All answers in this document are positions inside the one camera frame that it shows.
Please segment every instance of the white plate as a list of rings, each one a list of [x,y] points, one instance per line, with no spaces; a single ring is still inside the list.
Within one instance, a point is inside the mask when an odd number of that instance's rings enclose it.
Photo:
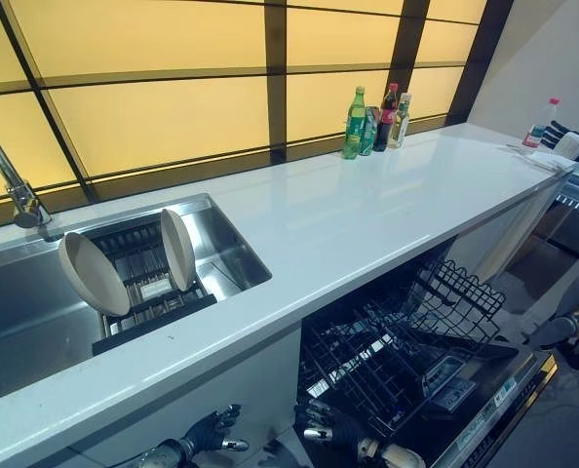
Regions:
[[[103,252],[76,232],[67,233],[58,247],[64,275],[79,296],[105,315],[120,317],[130,311],[127,290]]]
[[[164,252],[166,252],[166,259],[169,261],[174,283],[180,290],[187,291],[196,279],[194,250],[190,235],[177,213],[171,210],[162,210],[160,219]]]

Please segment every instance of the metal robot arm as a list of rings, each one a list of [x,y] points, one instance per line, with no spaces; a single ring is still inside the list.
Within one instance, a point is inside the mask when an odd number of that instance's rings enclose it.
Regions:
[[[329,443],[343,449],[360,463],[375,462],[387,468],[425,468],[424,460],[412,450],[373,439],[352,416],[318,400],[299,402],[296,422],[304,427],[306,440]]]
[[[239,415],[240,405],[230,405],[223,412],[214,411],[194,424],[181,439],[168,439],[141,454],[136,460],[121,466],[128,468],[196,467],[192,458],[200,451],[248,450],[247,441],[225,439]]]
[[[554,315],[527,340],[534,349],[557,348],[579,369],[579,277],[566,290]]]

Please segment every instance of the dishwasher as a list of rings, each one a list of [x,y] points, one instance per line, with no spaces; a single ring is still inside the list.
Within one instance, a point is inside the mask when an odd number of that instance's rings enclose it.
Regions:
[[[445,260],[441,246],[302,323],[299,398],[354,416],[426,466],[484,466],[555,373],[549,353],[507,343],[504,295]],[[353,466],[300,442],[315,467]]]

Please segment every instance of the kitchen counter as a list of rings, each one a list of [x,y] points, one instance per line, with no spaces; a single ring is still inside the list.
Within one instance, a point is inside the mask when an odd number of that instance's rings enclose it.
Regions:
[[[273,276],[1,398],[0,466],[41,460],[566,177],[507,142],[463,124],[355,161],[332,153],[56,215],[52,228],[207,192]],[[0,249],[25,235],[0,228]]]

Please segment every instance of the green bottle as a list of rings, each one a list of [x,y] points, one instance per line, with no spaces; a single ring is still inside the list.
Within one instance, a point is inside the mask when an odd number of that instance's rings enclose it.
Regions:
[[[344,140],[343,156],[345,159],[355,159],[359,154],[359,143],[361,133],[366,121],[366,105],[364,104],[363,86],[358,86],[355,92],[355,100],[348,109],[348,120],[346,121],[346,139]]]

